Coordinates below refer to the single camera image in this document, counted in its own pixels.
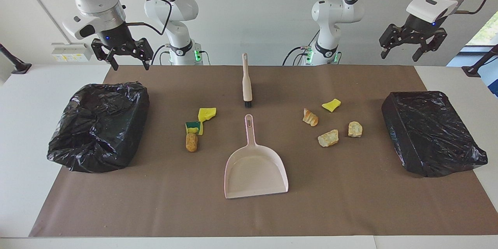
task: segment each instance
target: brown paper mat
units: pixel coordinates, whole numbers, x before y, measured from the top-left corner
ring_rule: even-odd
[[[242,101],[242,67],[120,66],[106,83],[139,81],[151,108],[130,167],[105,174],[62,168],[32,237],[223,237],[274,235],[495,235],[498,214],[473,171],[421,178],[405,171],[381,114],[391,91],[423,91],[413,67],[250,67],[254,101]],[[329,113],[321,104],[341,107]],[[199,150],[185,150],[185,121],[217,107]],[[318,114],[311,127],[302,109]],[[289,192],[224,198],[226,160],[256,141],[284,162]],[[361,139],[347,137],[359,121]],[[316,137],[339,129],[322,148]]]

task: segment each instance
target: food scrap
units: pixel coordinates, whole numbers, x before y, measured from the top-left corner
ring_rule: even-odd
[[[303,121],[308,125],[315,126],[318,124],[318,116],[313,114],[310,110],[304,108]]]
[[[187,133],[187,137],[185,138],[185,148],[187,148],[187,151],[197,151],[197,141],[197,134]]]
[[[347,135],[349,137],[361,137],[363,134],[363,127],[357,121],[352,121],[347,126]]]
[[[330,132],[324,133],[318,136],[318,143],[322,147],[329,147],[339,142],[339,131],[331,130]]]

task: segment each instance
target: green indicator light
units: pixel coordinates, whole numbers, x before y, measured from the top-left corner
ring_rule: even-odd
[[[336,55],[334,56],[334,64],[339,64],[341,58],[342,58],[342,52],[336,52]]]
[[[194,51],[194,54],[195,54],[195,60],[196,60],[196,61],[201,61],[201,56],[199,55],[199,51],[198,51],[198,50],[195,50],[195,51]]]
[[[315,52],[310,51],[310,57],[308,58],[308,61],[312,61],[313,60],[313,55],[314,54],[315,54]]]

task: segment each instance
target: pink dustpan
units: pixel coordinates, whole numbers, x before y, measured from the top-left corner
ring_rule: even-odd
[[[272,149],[256,144],[253,116],[245,115],[247,146],[235,151],[224,169],[224,197],[286,193],[289,182],[283,162]]]

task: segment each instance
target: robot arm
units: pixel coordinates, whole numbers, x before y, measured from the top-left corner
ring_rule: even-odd
[[[80,15],[64,22],[64,27],[77,39],[97,34],[92,49],[98,60],[104,60],[117,70],[114,55],[128,55],[140,59],[146,70],[153,51],[146,38],[134,40],[125,22],[119,0],[75,0]]]
[[[306,63],[320,65],[331,63],[341,38],[337,23],[353,23],[363,18],[365,8],[360,0],[318,1],[313,5],[311,15],[320,26],[320,34],[312,42],[311,54]]]
[[[181,21],[193,20],[199,14],[199,7],[195,0],[168,0],[171,3],[171,15],[168,19],[169,6],[158,0],[147,0],[145,3],[146,15],[164,26],[169,39],[170,57],[173,65],[202,64],[198,55],[201,45],[190,38],[188,28]]]
[[[437,51],[447,33],[441,24],[449,15],[455,13],[464,0],[413,0],[406,8],[409,16],[402,27],[390,24],[379,39],[383,47],[381,57],[386,58],[389,51],[402,44],[420,44],[413,55],[417,61],[422,54]]]

